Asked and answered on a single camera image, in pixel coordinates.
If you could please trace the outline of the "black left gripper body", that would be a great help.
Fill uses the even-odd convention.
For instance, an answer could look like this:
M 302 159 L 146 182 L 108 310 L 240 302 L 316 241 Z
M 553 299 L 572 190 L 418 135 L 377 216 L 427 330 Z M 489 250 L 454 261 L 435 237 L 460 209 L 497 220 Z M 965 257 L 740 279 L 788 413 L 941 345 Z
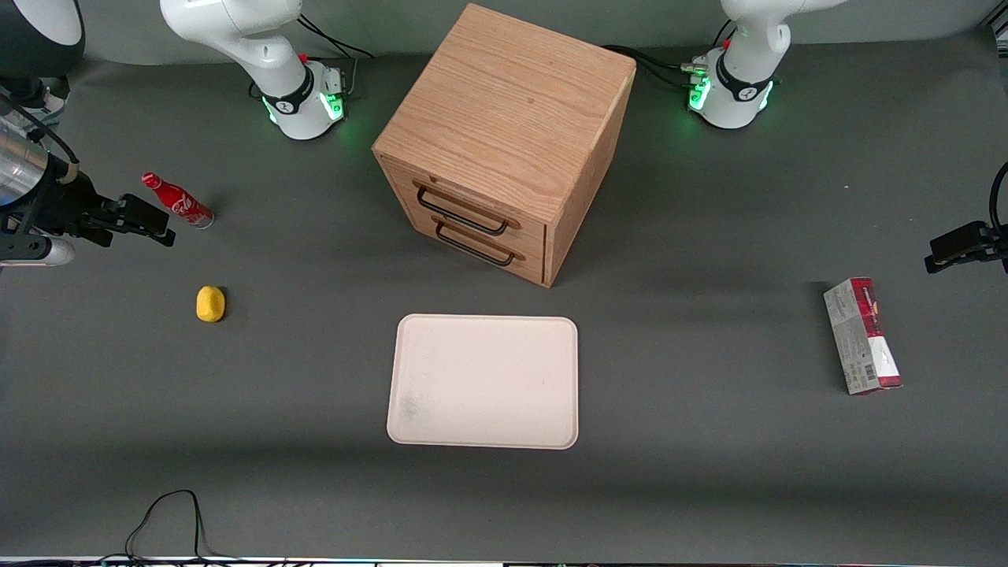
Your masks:
M 1006 227 L 1002 225 L 985 225 L 985 237 L 987 238 L 987 246 L 983 255 L 980 256 L 980 262 L 993 262 L 998 261 L 1003 266 L 1005 273 L 1008 272 L 1008 259 L 1007 259 L 1007 237 L 1006 237 Z

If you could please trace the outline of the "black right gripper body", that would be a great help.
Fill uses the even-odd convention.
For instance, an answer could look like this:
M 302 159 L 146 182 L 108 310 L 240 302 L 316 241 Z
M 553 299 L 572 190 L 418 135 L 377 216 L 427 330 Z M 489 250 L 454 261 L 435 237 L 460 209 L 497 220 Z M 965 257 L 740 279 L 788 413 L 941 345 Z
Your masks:
M 78 224 L 120 232 L 115 203 L 97 193 L 89 176 L 80 172 L 72 182 L 58 183 L 68 169 L 59 157 L 48 158 L 39 185 L 17 203 L 18 221 L 55 236 L 78 237 Z

